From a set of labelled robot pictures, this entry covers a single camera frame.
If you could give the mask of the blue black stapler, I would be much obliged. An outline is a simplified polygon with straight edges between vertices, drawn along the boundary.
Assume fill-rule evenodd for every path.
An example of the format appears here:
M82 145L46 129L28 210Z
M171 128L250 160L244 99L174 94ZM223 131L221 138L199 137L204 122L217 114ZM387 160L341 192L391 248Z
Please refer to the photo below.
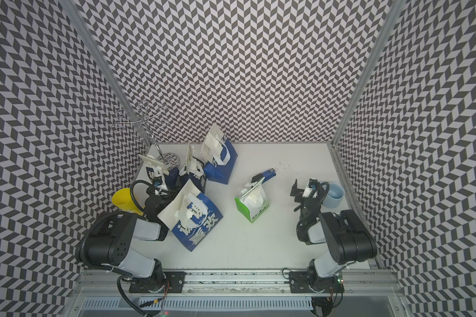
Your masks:
M268 169L262 173L256 174L254 177L251 178L251 182L259 182L260 180L263 180L263 182L267 182L271 178L276 176L276 171L275 169Z

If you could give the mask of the green white bag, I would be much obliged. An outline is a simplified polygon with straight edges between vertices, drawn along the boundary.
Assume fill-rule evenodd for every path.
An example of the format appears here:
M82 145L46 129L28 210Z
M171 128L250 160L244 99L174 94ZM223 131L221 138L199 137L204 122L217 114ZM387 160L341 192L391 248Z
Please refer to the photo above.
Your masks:
M242 197L235 196L237 210L254 223L269 207L270 200L263 188L263 182Z

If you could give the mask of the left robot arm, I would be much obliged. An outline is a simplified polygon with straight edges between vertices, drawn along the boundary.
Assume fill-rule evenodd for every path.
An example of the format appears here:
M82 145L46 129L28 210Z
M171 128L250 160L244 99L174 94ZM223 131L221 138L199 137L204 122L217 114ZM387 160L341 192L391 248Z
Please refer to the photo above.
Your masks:
M161 242L169 229L159 218L160 212L176 196L176 191L163 189L146 181L148 198L139 204L133 188L117 191L112 203L118 211L101 215L84 234L76 248L78 262L91 269L115 272L131 283L131 293L161 293L169 290L159 260L148 257L132 247L135 240Z

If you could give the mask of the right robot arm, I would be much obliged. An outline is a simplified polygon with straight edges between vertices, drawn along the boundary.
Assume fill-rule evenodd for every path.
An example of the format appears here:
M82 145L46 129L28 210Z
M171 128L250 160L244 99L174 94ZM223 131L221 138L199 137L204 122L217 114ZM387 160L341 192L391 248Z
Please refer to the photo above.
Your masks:
M300 212L296 225L298 240L308 246L327 247L320 257L309 262L304 272L288 273L291 292L343 293L342 270L375 258L378 253L375 239L355 211L322 211L324 207L340 206L345 198L340 184L311 178L305 188L294 182L290 195L299 204L294 209Z

